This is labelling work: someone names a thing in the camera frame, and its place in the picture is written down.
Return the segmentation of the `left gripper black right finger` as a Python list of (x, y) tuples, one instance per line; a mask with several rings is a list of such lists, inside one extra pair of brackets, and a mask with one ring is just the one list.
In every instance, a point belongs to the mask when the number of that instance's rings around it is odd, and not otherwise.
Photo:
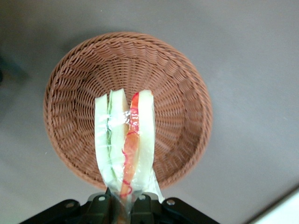
[(154, 193), (143, 193), (134, 202), (131, 210), (131, 224), (168, 224), (162, 204)]

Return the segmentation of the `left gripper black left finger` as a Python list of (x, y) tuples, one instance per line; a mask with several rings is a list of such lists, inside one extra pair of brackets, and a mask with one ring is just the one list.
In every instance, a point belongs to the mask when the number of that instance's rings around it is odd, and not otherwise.
[(79, 224), (113, 223), (113, 197), (110, 189), (89, 196), (83, 208), (84, 212), (78, 221)]

